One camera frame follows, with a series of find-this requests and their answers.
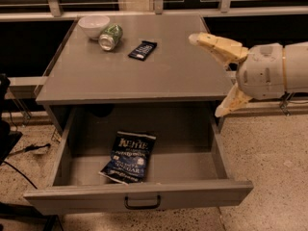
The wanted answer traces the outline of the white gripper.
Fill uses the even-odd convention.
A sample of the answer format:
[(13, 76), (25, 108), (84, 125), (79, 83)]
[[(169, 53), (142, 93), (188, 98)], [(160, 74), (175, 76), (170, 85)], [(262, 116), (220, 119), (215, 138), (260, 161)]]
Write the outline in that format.
[(243, 108), (252, 98), (264, 100), (279, 98), (284, 94), (281, 44), (255, 45), (248, 51), (238, 41), (204, 32), (191, 34), (189, 42), (210, 53), (225, 69), (230, 64), (240, 64), (237, 71), (238, 84), (232, 87), (218, 105), (215, 117), (226, 116)]

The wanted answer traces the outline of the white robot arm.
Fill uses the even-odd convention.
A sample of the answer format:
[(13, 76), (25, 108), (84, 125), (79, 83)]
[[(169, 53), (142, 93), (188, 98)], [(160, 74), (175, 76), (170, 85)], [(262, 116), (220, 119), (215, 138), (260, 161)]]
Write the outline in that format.
[(308, 92), (307, 41), (247, 48), (231, 38), (203, 32), (190, 35), (189, 41), (211, 53), (223, 66), (238, 66), (234, 86), (216, 108), (217, 117), (245, 107), (252, 99), (266, 100), (280, 98), (286, 93)]

